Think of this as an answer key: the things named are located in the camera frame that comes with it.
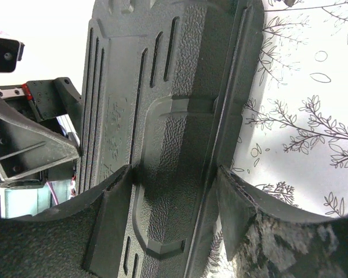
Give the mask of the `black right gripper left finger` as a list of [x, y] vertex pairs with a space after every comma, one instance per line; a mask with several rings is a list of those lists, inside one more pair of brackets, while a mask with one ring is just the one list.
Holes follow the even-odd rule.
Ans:
[[37, 215], [0, 218], [0, 277], [117, 277], [132, 169]]

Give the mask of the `black plastic tool case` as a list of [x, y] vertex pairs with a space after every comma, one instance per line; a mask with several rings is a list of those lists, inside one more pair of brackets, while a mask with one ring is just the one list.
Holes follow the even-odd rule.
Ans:
[[132, 169], [117, 277], [202, 276], [263, 23], [261, 1], [95, 2], [77, 190]]

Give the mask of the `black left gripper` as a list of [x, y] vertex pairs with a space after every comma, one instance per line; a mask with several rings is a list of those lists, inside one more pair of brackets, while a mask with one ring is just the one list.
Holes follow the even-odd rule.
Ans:
[[70, 179], [82, 109], [66, 77], [0, 86], [0, 184]]

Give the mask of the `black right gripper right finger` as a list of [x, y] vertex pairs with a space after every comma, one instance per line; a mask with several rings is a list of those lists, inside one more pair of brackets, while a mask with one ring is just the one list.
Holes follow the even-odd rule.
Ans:
[[224, 167], [216, 191], [237, 277], [348, 277], [348, 215], [330, 218], [288, 205]]

